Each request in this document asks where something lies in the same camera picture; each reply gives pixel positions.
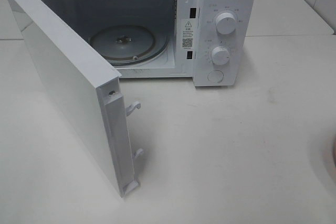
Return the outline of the round white door-release button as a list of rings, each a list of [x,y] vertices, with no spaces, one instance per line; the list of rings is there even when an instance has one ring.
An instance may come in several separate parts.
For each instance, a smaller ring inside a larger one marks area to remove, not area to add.
[[[207,78],[212,83],[221,83],[224,79],[224,74],[220,70],[214,70],[208,74]]]

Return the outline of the white timer knob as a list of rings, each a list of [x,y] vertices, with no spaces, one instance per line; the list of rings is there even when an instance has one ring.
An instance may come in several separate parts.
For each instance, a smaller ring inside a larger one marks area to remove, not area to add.
[[[222,66],[229,62],[230,52],[226,47],[218,46],[215,47],[211,52],[211,59],[213,64]]]

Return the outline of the white power knob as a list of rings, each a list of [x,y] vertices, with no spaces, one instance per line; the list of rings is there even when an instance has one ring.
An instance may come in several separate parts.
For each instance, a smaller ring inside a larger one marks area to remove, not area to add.
[[[221,35],[228,35],[236,29],[237,17],[230,11],[225,10],[215,18],[216,30]]]

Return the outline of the pink round plate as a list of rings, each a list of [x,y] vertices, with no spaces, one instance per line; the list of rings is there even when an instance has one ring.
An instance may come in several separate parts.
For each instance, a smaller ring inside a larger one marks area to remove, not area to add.
[[[331,146],[331,154],[333,159],[333,164],[336,166],[336,138],[334,138]]]

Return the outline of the glass microwave turntable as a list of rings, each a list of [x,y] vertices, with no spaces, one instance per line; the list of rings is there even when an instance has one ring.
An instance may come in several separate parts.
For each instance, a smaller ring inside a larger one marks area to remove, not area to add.
[[[129,66],[158,56],[169,37],[140,25],[105,28],[89,39],[90,46],[114,66]]]

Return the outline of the white microwave oven body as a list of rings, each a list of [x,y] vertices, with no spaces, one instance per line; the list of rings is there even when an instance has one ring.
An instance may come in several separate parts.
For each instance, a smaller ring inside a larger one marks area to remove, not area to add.
[[[254,0],[41,0],[87,44],[99,31],[117,25],[140,25],[167,34],[158,56],[129,66],[114,66],[122,78],[192,78],[197,87],[235,83]],[[221,35],[215,18],[225,11],[237,17],[236,29]],[[230,52],[227,64],[213,64],[215,47]],[[208,81],[220,70],[221,83]]]

